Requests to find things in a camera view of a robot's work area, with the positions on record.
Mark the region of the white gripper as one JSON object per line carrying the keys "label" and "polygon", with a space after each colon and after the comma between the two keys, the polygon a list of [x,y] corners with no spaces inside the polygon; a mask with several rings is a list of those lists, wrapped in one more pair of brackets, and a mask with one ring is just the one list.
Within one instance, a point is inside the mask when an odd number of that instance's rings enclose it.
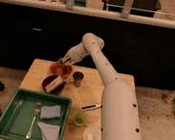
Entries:
{"label": "white gripper", "polygon": [[78,45],[69,49],[68,53],[64,55],[61,61],[63,63],[67,63],[67,65],[71,65],[82,61],[82,59],[84,59],[84,57],[87,55],[88,52],[84,48],[84,45],[82,43],[79,43]]}

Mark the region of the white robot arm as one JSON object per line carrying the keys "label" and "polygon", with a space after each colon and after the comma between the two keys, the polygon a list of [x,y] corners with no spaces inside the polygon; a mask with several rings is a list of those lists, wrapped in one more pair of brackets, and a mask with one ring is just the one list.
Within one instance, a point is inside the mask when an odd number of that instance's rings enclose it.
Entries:
{"label": "white robot arm", "polygon": [[75,64],[85,56],[93,59],[104,84],[101,97],[101,140],[142,140],[136,92],[122,80],[107,57],[102,53],[104,41],[90,33],[82,42],[68,50],[62,62]]}

